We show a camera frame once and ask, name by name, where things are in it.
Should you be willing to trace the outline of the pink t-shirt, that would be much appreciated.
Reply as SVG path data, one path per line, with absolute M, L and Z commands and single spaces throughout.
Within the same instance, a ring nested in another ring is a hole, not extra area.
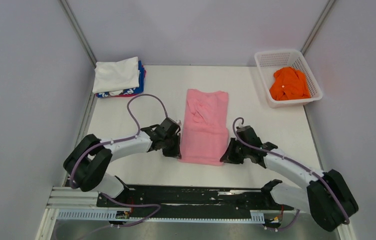
M 189 89 L 181 136 L 183 163 L 222 166 L 227 150 L 229 94 L 224 91 L 202 92 Z

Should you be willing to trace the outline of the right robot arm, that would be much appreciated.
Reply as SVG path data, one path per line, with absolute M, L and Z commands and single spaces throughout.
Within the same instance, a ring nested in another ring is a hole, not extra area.
M 271 142 L 261 142 L 254 129 L 232 126 L 234 137 L 220 161 L 242 164 L 245 159 L 274 171 L 293 182 L 291 186 L 279 179 L 263 186 L 263 206 L 273 209 L 286 205 L 309 213 L 322 229 L 332 232 L 340 225 L 348 225 L 350 218 L 359 211 L 344 177 L 337 170 L 313 169 L 287 156 Z

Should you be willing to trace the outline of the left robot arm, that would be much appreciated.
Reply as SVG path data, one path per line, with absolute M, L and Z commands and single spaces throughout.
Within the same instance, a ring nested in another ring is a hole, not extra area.
M 63 163 L 72 177 L 73 188 L 83 192 L 99 192 L 122 207 L 128 203 L 127 186 L 117 176 L 106 172 L 117 159 L 138 153 L 162 151 L 165 157 L 181 158 L 180 125 L 167 117 L 161 124 L 141 128 L 136 136 L 123 140 L 101 140 L 94 134 L 86 135 Z

